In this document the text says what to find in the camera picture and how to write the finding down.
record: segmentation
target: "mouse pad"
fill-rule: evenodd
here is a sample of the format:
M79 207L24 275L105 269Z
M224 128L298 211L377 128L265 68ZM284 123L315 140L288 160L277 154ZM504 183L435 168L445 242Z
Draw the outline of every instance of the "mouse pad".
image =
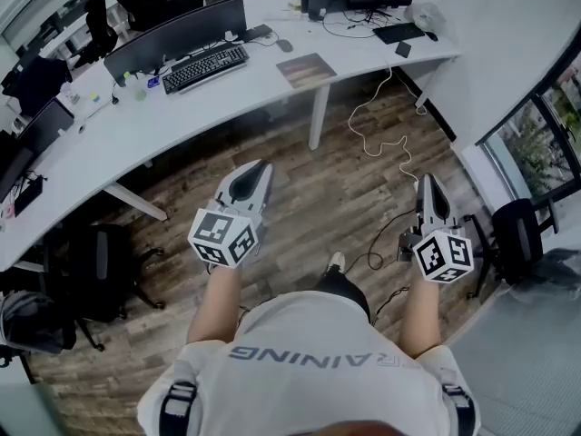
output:
M319 54L306 54L288 62L278 63L276 67L295 89L337 75Z

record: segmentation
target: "wooden floor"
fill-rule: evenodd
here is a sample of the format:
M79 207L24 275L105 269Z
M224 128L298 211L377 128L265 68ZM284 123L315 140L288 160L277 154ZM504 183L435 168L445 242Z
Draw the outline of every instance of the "wooden floor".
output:
M407 158L401 147L369 157L362 152L360 138L347 127L352 109L369 100L381 80L377 75L363 76L333 87L318 150L307 146L312 94L301 95L290 101L290 114L272 124L264 120L263 112L247 114L157 159L156 168L180 164L142 193L167 211L167 222L126 206L104 219L130 229L136 253L156 246L165 250L144 269L141 286L154 300L165 301L167 308L151 310L132 298L127 320L90 324L105 352L90 348L79 333L72 351L30 359L34 377L50 385L73 435L141 434L136 402L183 346L208 279L186 235L197 209L206 205L221 178L236 166L263 158L275 167L265 212L268 233L260 256L251 257L244 269L242 303L247 307L311 287L333 252L346 253L349 264L368 250L381 226L413 208L413 180L398 169ZM450 151L447 137L429 114L416 114L413 102L393 79L375 102L359 110L353 124L369 135L373 152L380 142L396 142L407 134L414 157L407 169L437 175L461 212L476 213L488 228L483 203ZM373 312L409 282L409 266L395 262L395 255L399 234L414 223L414 214L405 216L382 234L374 248L386 259L381 270L374 272L361 260L349 273ZM480 305L466 300L471 287L472 282L463 281L442 288L440 322L445 337ZM376 325L392 340L404 302L405 293L381 312Z

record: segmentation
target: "white cable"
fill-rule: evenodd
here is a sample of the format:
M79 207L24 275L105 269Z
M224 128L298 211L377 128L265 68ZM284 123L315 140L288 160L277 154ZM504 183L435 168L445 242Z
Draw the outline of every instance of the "white cable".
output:
M411 163L411 159L412 159L411 153L410 153L410 152L409 152L409 150L406 148L406 145L408 144L408 137L407 137L406 135L402 135L402 136L401 136L401 139L399 139L399 140L398 140L397 142L395 142L395 143L390 143L390 142L382 142L382 143L379 145L379 153L378 153L378 154L370 154L370 153L367 151L367 138L365 137L365 134L362 134L362 133L360 133L360 132L358 132L358 131L355 131L355 129L353 129L353 127L351 126L351 120L353 119L353 116L355 115L355 113L356 113L356 112L357 112L357 111L358 111L358 110L359 110L359 109L360 109L362 106L367 106L367 105L369 105L371 102L373 102L373 101L374 101L374 100L377 98L377 96L378 96L378 94L379 94L379 89L381 89L381 86L382 86L382 85L384 85L384 84L385 84L385 83L386 83L386 82L387 82L389 79L391 79L391 76L392 76L392 75L393 75L393 72L391 71L391 66L389 66L389 76L388 76L388 78L387 78L386 80L384 80L384 81L383 81L383 82L382 82L382 83L381 83L381 84L378 86L378 89L377 89L377 91L375 91L375 95L373 95L373 98L372 98L371 100L369 100L369 101L368 101L368 102L366 102L365 104L361 104L361 105L359 105L357 108L355 108L355 110L353 110L353 113L351 114L351 116L349 117L349 120L347 121L347 126L349 127L349 129L350 129L350 130L351 130L353 133L355 133L356 135L358 135L358 136L360 136L360 137L363 137L363 152L365 152L367 155L369 155L369 156L372 156L372 157L377 157L377 156L380 156L380 155L381 155L381 153L383 152L383 146L384 146L384 145L400 145L400 144L403 142L403 145L401 146L401 148L404 150L404 152L405 152L406 154L408 154L408 157L409 157L409 159L408 159L406 162L402 162L402 163L400 163L400 164L399 164L399 170L400 170L402 173L404 173L404 174L407 174L408 176L411 176L412 178L414 178L414 179L416 180L416 183L419 183L419 179L418 179L418 178L417 178L417 177L416 177L414 174L412 174L412 173L408 173L406 170L404 170L404 169L402 168L402 166L403 166L404 164L410 164L410 163Z
M414 97L416 97L416 99L418 99L418 96L415 95L413 92L411 92L411 89L409 88L409 86L401 80L401 78L399 77L399 74L396 73L396 76L398 77L399 81L406 86L406 89L408 89L408 92L410 94L412 94ZM423 113L419 112L420 108L424 109ZM428 114L428 110L426 110L426 107L424 105L420 105L418 108L416 108L416 114L419 114L419 116L423 116L424 114Z

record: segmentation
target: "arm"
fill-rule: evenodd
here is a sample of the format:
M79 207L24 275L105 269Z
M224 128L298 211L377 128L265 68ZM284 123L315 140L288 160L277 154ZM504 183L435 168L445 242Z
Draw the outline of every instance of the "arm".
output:
M231 342L238 325L241 267L217 266L206 286L203 302L193 317L186 343L218 340Z
M438 303L439 285L425 281L416 261L414 280L409 286L406 311L399 332L399 348L412 359L440 344Z

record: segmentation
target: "white t-shirt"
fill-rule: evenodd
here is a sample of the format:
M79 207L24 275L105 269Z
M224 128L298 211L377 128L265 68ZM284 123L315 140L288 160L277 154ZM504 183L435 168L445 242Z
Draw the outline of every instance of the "white t-shirt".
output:
M192 366L198 387L189 435L289 436L374 420L408 436L449 436L455 417L442 376L468 392L447 347L414 361L355 302L324 292L279 296L248 313L233 342L189 344L178 359ZM158 434L172 384L171 367L138 405L148 435Z

